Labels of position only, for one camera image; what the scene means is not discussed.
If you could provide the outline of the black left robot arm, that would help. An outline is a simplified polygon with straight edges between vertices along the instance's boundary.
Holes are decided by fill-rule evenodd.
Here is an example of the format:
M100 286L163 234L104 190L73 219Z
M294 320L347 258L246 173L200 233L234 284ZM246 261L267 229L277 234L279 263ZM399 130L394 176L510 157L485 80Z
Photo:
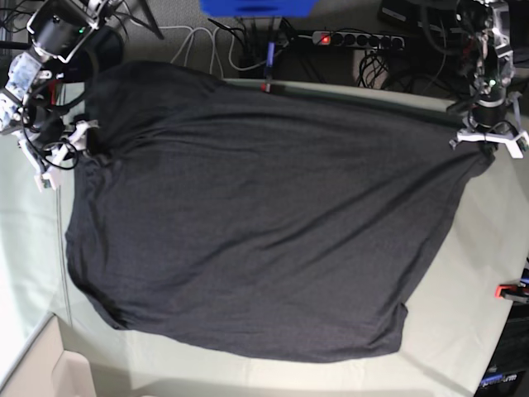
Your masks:
M528 153L528 132L522 125L522 94L509 90L515 64L508 3L459 1L455 18L470 44L470 98L447 108L463 116L463 126L450 146L463 142L486 149L505 146L513 159L521 159Z

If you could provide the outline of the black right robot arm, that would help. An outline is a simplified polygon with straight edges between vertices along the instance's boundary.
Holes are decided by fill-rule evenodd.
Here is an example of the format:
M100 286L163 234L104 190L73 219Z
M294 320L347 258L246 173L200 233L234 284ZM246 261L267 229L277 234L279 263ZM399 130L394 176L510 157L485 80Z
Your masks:
M46 1L26 24L29 48L17 55L1 88L1 133L17 138L35 171L39 190L58 189L64 162L78 165L87 151L87 135L96 120L64 123L83 101L79 95L58 105L50 88L66 66L116 13L117 1Z

